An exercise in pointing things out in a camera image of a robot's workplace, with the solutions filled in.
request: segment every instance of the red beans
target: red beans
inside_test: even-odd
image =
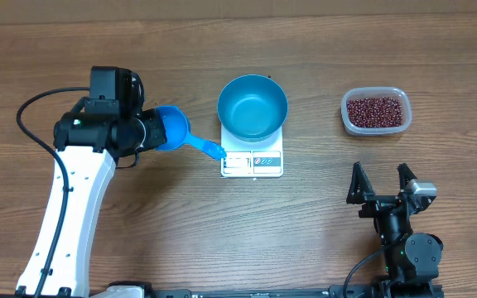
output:
[[[399,127],[402,125],[401,103],[390,97],[347,101],[349,120],[357,127]]]

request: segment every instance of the digital scale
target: digital scale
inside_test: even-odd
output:
[[[220,162],[223,177],[277,178],[282,176],[282,127],[259,142],[239,140],[222,126],[222,144],[228,154]]]

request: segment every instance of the blue scoop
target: blue scoop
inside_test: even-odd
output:
[[[189,119],[178,107],[161,106],[156,109],[159,111],[166,134],[166,143],[156,150],[173,151],[183,144],[189,144],[217,161],[227,156],[223,147],[191,135]]]

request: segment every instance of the wooden table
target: wooden table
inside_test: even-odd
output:
[[[53,172],[16,111],[48,89],[89,85],[92,65],[137,71],[145,108],[178,105],[193,132],[217,142],[216,101],[231,79],[271,75],[290,103],[281,179],[220,179],[219,164],[191,148],[145,153],[118,171],[99,216],[92,290],[124,279],[203,291],[340,284],[379,245],[372,221],[345,203],[362,161],[379,194],[398,192],[402,162],[436,183],[435,203],[412,226],[445,243],[437,283],[447,297],[477,296],[477,14],[0,26],[0,293],[12,293],[31,256]],[[350,137],[342,96],[382,85],[407,92],[412,125]],[[34,103],[25,124],[51,143],[81,95]],[[375,260],[354,282],[381,273]]]

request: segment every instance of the plastic container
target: plastic container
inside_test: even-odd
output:
[[[349,120],[347,112],[347,102],[356,99],[377,98],[377,97],[391,97],[398,99],[401,103],[402,110],[402,125],[399,127],[379,127],[366,128],[357,127]],[[345,131],[353,136],[382,136],[391,133],[399,133],[406,130],[412,123],[412,107],[410,100],[404,91],[395,87],[363,87],[350,90],[341,99],[341,118],[344,120]]]

